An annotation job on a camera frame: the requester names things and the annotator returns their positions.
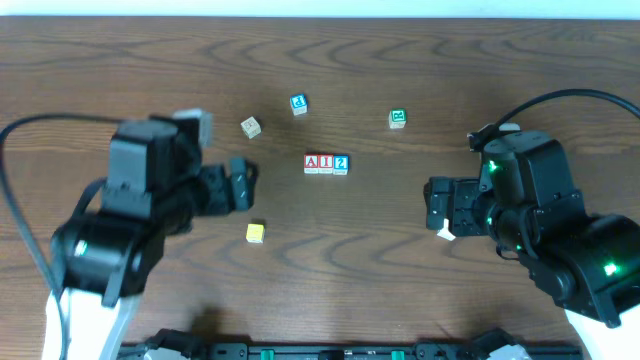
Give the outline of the red letter A block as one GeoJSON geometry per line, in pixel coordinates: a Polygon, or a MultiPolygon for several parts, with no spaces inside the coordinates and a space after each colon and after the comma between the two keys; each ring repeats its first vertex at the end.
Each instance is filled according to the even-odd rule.
{"type": "Polygon", "coordinates": [[[319,156],[317,154],[305,154],[303,170],[305,174],[319,173],[319,156]]]}

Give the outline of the blue number 2 block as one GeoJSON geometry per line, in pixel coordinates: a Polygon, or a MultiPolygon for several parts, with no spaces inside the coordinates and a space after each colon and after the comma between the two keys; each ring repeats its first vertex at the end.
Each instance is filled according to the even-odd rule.
{"type": "Polygon", "coordinates": [[[349,168],[349,157],[347,155],[335,155],[333,157],[334,175],[347,175],[349,172],[349,168]]]}

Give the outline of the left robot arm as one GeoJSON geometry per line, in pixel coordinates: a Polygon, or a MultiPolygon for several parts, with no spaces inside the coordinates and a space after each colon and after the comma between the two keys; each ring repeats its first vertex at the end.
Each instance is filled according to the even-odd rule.
{"type": "Polygon", "coordinates": [[[228,166],[164,161],[158,175],[135,186],[129,165],[88,185],[52,238],[53,273],[62,292],[48,300],[43,358],[60,338],[68,359],[115,359],[137,312],[147,279],[168,237],[188,233],[196,217],[247,211],[254,203],[256,164],[228,166]]]}

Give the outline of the red letter I block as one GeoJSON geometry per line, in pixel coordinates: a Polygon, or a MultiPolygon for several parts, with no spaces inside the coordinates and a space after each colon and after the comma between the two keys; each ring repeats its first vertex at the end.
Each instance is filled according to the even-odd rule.
{"type": "Polygon", "coordinates": [[[318,156],[318,173],[319,174],[332,174],[334,172],[334,155],[333,154],[320,154],[318,156]]]}

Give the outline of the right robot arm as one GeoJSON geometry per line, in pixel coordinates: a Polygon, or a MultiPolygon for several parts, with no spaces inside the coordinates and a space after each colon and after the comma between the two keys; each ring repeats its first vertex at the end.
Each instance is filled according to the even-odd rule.
{"type": "Polygon", "coordinates": [[[595,359],[639,356],[639,226],[590,216],[567,175],[432,177],[426,226],[453,240],[488,236],[513,251],[595,359]]]}

